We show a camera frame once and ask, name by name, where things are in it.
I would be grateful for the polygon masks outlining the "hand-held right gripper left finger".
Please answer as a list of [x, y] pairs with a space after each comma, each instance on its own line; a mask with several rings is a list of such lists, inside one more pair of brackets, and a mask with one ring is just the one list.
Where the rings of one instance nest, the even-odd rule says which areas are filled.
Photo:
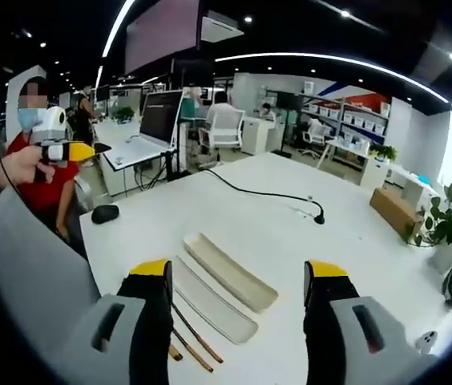
[[167, 384], [173, 331], [172, 263], [143, 262], [117, 294], [102, 296], [62, 348], [57, 372], [66, 384]]

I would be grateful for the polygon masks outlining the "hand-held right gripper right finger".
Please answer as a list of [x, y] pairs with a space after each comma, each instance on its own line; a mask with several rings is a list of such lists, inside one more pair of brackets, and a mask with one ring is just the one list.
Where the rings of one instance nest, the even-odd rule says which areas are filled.
[[306, 261], [303, 288], [308, 384], [409, 384], [430, 366], [404, 325], [339, 266]]

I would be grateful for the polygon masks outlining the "person's left hand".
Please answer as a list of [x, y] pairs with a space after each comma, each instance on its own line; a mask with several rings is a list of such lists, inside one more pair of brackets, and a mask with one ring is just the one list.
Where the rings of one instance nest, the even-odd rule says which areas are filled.
[[54, 167], [42, 162], [42, 147], [29, 145], [2, 159], [6, 179], [13, 185], [37, 182], [51, 183]]

